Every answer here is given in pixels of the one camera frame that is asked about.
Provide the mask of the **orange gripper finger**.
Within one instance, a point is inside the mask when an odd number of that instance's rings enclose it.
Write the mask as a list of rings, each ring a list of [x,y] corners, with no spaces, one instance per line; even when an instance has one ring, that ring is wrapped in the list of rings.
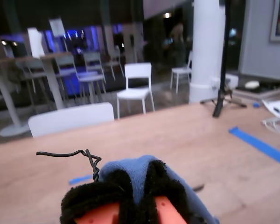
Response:
[[[160,160],[150,161],[148,164],[144,195],[139,204],[139,223],[158,224],[156,196],[166,196],[176,208],[186,223],[190,223],[191,211],[185,188],[177,180],[169,178],[165,163]]]
[[[71,188],[61,201],[60,223],[74,224],[87,212],[111,203],[119,203],[120,224],[135,223],[132,183],[123,170],[108,173],[104,180]]]

